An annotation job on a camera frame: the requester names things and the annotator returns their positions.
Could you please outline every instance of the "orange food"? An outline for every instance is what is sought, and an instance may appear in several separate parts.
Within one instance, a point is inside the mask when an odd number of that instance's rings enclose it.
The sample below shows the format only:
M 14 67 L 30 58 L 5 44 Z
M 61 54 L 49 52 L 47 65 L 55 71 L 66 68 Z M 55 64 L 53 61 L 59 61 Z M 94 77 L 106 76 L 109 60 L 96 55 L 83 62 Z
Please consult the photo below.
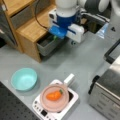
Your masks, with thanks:
M 47 94 L 46 98 L 51 101 L 56 101 L 62 97 L 62 94 L 63 94 L 63 91 L 59 90 L 59 91 L 55 91 L 55 92 Z

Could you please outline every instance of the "light blue bowl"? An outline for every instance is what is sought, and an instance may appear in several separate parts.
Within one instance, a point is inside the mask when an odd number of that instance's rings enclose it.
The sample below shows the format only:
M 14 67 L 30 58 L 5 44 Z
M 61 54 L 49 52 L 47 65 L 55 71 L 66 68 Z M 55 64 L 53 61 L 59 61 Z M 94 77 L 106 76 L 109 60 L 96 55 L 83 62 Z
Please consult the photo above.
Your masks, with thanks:
M 16 71 L 12 78 L 12 86 L 19 91 L 31 90 L 37 82 L 37 74 L 31 68 L 23 68 Z

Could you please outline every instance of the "gray table surface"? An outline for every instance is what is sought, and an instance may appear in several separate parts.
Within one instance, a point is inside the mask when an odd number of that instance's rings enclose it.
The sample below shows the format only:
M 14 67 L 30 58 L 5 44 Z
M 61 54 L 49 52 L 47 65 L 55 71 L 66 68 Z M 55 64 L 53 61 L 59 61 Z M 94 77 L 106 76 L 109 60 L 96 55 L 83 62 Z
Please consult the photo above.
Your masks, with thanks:
M 102 75 L 110 66 L 103 59 L 110 47 L 110 41 L 88 32 L 81 44 L 72 46 L 69 40 L 54 54 L 38 63 L 6 45 L 0 49 L 0 81 L 33 111 L 32 102 L 45 86 L 54 79 L 64 81 L 70 73 L 73 73 L 75 81 L 71 88 L 79 94 L 80 104 L 68 119 L 106 120 L 88 104 L 88 90 L 94 76 Z M 37 72 L 38 82 L 31 91 L 16 91 L 11 86 L 11 77 L 16 70 L 26 67 Z

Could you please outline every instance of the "cord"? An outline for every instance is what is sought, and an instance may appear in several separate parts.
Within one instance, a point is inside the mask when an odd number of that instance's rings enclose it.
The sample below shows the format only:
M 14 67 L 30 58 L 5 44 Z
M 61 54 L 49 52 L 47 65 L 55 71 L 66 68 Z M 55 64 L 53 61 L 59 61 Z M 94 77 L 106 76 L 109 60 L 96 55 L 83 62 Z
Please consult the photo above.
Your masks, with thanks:
M 38 8 L 39 2 L 40 2 L 40 0 L 37 1 L 37 4 L 36 4 L 36 6 L 35 6 L 35 19 L 36 19 L 37 23 L 38 23 L 41 27 L 43 27 L 44 29 L 46 29 L 46 30 L 48 31 L 48 27 L 42 25 L 42 24 L 38 21 L 38 19 L 37 19 L 37 8 Z

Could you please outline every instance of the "drawer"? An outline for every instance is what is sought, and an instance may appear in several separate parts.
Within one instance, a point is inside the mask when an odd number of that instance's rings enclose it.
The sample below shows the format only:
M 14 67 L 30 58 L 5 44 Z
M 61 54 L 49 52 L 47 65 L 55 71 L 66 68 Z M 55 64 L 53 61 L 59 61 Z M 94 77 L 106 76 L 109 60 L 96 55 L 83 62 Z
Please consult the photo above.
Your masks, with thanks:
M 54 40 L 54 36 L 47 34 L 37 43 L 38 50 L 43 56 L 49 55 L 63 40 L 57 38 Z
M 36 0 L 35 2 L 33 2 L 34 13 L 35 13 L 35 9 L 36 9 L 36 14 L 38 14 L 41 10 L 48 7 L 49 5 L 50 5 L 50 0 Z
M 33 17 L 31 7 L 28 6 L 11 17 L 11 22 L 15 29 L 26 23 Z

